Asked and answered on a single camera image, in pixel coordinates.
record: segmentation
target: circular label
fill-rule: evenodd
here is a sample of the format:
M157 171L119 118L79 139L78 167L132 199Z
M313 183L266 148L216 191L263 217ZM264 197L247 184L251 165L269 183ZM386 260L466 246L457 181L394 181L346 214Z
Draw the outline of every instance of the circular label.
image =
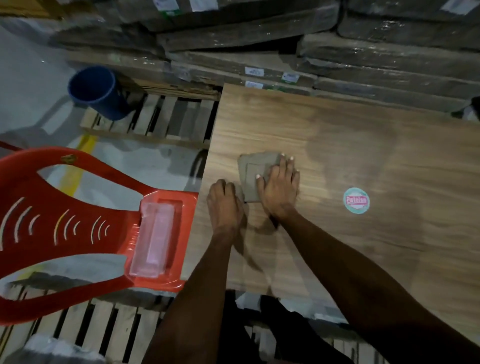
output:
M370 207L370 198L361 188L352 187L343 194L343 204L354 214L363 214Z

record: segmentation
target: hand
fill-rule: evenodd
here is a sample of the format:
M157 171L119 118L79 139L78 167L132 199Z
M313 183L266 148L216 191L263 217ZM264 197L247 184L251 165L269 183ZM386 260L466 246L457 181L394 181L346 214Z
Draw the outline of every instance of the hand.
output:
M219 231L238 230L245 214L243 206L235 196L233 183L218 180L210 187L207 196L208 212L214 234Z
M294 208L300 184L300 172L295 168L295 161L285 156L280 158L280 165L270 169L268 183L257 175L257 189L260 201L268 215L278 220L286 217L288 211Z

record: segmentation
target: red plastic chair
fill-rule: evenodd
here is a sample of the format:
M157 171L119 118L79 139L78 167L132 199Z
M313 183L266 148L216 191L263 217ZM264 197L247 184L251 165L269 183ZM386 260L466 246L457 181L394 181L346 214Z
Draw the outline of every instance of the red plastic chair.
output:
M70 164L141 193L144 202L174 205L167 269L156 279L128 274L141 222L140 211L114 210L70 197L37 171ZM89 253L127 257L122 277L21 301L0 297L0 325L12 325L128 287L179 291L181 268L197 202L197 193L147 186L95 157L62 147L21 150L0 159L0 278L47 260Z

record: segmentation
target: blue plastic container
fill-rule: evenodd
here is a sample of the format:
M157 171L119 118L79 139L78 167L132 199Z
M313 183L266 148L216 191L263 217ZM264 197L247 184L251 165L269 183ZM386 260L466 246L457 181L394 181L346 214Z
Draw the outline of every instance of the blue plastic container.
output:
M77 72L68 82L68 93L75 102L113 121L123 119L132 110L115 74L106 67L92 66Z

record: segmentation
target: leg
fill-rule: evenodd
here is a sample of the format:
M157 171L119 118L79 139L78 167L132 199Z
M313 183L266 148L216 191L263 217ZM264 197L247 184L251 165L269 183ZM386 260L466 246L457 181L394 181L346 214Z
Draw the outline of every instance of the leg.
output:
M275 336L283 360L299 364L352 364L343 353L323 341L306 318L288 311L276 298L262 296L260 309L265 323Z
M235 292L226 291L216 360L218 364L261 363L258 349L248 336L243 321L243 312L235 303Z

